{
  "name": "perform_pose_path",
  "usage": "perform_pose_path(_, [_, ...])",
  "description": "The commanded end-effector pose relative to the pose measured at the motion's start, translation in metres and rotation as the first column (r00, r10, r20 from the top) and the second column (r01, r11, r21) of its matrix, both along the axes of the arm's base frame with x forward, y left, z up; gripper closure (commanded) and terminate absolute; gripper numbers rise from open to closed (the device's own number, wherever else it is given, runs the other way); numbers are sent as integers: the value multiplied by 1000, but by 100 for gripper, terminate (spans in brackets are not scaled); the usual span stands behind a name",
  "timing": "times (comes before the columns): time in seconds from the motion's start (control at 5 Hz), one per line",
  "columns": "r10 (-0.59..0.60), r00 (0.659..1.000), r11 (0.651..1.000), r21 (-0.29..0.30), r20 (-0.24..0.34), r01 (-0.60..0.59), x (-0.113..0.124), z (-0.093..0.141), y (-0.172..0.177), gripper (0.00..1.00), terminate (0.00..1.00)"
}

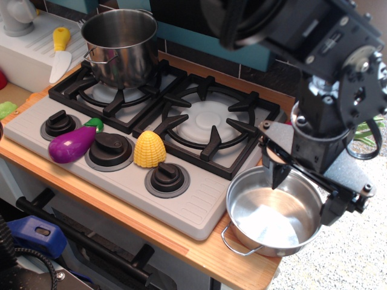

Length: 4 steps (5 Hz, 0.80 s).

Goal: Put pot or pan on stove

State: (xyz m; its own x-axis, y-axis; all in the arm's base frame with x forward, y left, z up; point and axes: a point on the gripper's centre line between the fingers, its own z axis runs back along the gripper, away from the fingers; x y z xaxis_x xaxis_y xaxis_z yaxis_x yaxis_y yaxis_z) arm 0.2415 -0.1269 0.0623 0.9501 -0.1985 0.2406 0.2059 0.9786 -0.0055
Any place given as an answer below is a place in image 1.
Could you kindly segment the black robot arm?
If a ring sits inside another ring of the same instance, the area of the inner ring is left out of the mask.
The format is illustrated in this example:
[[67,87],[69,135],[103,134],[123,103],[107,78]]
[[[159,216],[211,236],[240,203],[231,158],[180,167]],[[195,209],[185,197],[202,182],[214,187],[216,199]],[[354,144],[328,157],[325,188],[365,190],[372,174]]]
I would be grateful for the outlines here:
[[328,192],[322,225],[362,212],[375,193],[353,163],[382,148],[375,117],[386,112],[386,65],[380,32],[353,1],[201,1],[220,44],[261,44],[296,65],[300,91],[289,126],[265,121],[263,165],[276,188],[291,170]]

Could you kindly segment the black gripper with plate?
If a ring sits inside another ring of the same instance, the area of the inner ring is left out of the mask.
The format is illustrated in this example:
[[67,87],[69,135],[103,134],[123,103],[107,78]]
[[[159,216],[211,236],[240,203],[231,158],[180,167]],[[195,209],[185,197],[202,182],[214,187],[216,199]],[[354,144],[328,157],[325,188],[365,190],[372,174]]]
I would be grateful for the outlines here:
[[266,120],[259,124],[259,130],[262,166],[272,189],[294,170],[329,193],[320,210],[322,225],[331,226],[347,211],[364,212],[376,189],[353,160],[371,160],[377,152],[351,149],[355,127],[338,132],[330,129],[319,135],[307,123]]

